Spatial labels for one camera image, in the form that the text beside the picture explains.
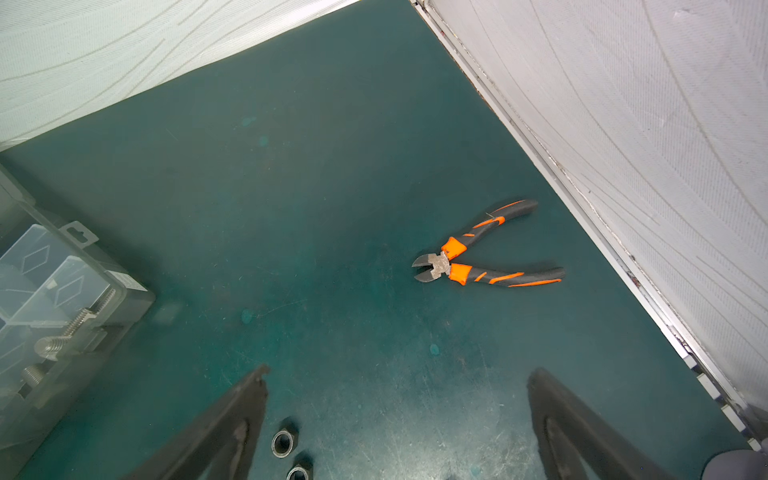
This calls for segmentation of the large silver hex bolt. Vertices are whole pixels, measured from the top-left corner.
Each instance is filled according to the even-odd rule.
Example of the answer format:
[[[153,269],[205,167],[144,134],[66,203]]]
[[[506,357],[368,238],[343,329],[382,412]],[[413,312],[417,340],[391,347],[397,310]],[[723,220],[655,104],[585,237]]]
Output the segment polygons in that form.
[[[34,344],[34,352],[45,360],[57,361],[59,354],[63,352],[75,333],[96,316],[97,314],[92,310],[82,309],[59,335],[47,336],[37,340]]]

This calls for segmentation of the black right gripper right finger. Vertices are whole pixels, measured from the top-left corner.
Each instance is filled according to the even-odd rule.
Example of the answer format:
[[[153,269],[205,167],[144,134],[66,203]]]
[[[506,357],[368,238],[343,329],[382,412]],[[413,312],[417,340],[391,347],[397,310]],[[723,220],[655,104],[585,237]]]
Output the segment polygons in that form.
[[[549,371],[527,381],[532,426],[548,479],[670,479]]]

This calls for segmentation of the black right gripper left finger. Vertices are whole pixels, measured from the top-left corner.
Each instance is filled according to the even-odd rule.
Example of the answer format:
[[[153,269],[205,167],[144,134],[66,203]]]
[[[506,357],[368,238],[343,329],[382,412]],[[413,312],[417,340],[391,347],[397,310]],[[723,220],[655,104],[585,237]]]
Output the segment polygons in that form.
[[[127,479],[246,479],[268,398],[262,364],[232,385],[213,405]]]

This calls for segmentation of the clear plastic organizer box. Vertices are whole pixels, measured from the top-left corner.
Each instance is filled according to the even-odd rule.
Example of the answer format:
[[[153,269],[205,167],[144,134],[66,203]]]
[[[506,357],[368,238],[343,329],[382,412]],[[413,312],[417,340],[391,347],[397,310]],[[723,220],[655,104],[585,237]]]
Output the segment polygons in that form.
[[[154,293],[114,262],[79,221],[37,207],[1,172],[1,476],[15,478],[149,310]],[[57,361],[34,352],[78,313],[82,326]]]

